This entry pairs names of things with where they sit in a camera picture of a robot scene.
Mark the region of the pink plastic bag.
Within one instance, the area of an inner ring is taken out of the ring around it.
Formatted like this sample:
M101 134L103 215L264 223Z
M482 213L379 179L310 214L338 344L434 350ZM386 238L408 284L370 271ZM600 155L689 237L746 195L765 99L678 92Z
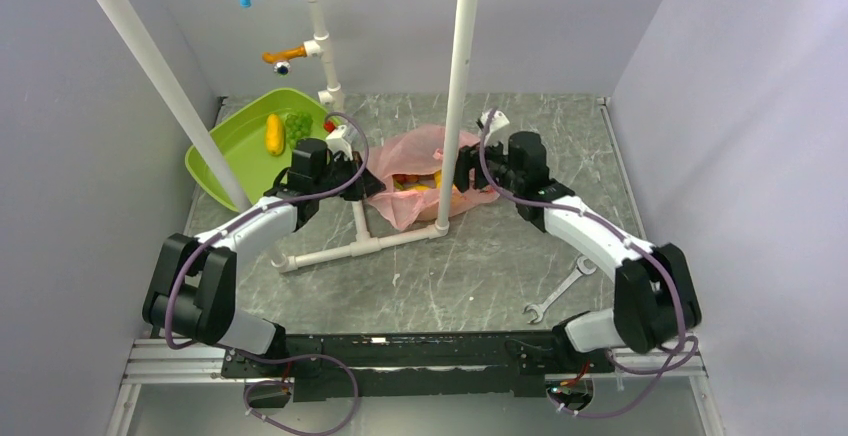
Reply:
M396 230L438 217L446 128L427 124L370 151L367 169L385 189L367 203Z

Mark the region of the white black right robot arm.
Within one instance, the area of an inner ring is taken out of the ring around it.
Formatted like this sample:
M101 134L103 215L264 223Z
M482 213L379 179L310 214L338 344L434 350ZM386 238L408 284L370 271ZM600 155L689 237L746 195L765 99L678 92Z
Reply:
M587 257L614 284L612 307L572 317L551 344L557 367L574 371L591 351L627 347L644 354L698 326L702 311L683 251L630 235L590 209L550 175L538 134L520 131L507 143L460 148L454 186L510 195L519 215Z

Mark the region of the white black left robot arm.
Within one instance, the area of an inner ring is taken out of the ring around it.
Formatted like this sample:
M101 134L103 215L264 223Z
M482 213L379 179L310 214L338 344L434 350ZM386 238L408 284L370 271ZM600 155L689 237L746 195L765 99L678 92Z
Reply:
M249 210L196 236L165 239L142 306L142 318L174 338L248 353L264 376L287 362L286 330L240 310L237 276L282 238L306 225L330 197L362 201L385 191L366 167L366 158L340 140L306 138L297 143L288 167Z

